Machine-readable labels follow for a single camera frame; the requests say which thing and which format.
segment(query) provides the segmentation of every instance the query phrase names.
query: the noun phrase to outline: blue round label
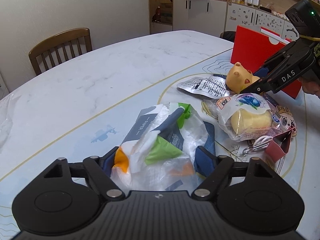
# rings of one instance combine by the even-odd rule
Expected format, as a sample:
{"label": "blue round label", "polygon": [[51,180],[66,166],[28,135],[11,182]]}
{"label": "blue round label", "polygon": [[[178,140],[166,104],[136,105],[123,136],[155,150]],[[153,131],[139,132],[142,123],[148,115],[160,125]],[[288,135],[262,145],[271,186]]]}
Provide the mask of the blue round label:
{"label": "blue round label", "polygon": [[272,115],[272,118],[273,118],[273,120],[274,120],[275,122],[280,122],[279,119],[276,118],[276,116],[275,116],[274,114]]}

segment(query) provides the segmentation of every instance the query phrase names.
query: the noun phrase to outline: silver foil packet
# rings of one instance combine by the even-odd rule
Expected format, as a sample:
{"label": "silver foil packet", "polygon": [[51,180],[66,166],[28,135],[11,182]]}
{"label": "silver foil packet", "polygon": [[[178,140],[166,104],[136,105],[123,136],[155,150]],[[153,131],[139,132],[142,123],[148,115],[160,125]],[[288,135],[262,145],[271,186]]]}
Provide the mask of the silver foil packet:
{"label": "silver foil packet", "polygon": [[209,78],[194,77],[177,84],[177,87],[192,94],[204,95],[213,99],[222,98],[231,94],[226,85],[226,77],[219,74],[213,74]]}

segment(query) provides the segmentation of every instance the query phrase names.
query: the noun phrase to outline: human hand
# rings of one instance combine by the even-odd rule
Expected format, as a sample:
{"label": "human hand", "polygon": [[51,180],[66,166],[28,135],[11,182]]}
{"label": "human hand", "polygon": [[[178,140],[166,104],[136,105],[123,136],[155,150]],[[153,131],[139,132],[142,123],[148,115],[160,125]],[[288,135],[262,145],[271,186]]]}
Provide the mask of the human hand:
{"label": "human hand", "polygon": [[302,84],[303,92],[320,97],[320,86],[314,81],[307,81],[305,78],[298,79]]}

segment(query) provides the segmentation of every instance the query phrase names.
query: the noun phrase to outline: yellow-green sticker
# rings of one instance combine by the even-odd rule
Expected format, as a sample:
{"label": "yellow-green sticker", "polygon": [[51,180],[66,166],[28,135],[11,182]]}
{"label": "yellow-green sticker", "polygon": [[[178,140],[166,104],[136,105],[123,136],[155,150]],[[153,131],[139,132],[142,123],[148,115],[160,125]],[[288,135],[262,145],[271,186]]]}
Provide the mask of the yellow-green sticker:
{"label": "yellow-green sticker", "polygon": [[315,46],[315,56],[319,57],[320,56],[320,44],[318,44],[317,46]]}

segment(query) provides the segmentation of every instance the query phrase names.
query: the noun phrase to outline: yellow toy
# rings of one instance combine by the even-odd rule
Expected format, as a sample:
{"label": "yellow toy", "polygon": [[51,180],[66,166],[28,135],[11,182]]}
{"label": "yellow toy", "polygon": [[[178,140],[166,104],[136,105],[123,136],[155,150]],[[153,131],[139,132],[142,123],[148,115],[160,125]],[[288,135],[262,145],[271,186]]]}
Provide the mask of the yellow toy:
{"label": "yellow toy", "polygon": [[226,84],[231,91],[240,94],[240,91],[250,86],[260,78],[254,76],[250,70],[246,70],[240,62],[237,62],[229,70],[226,78]]}

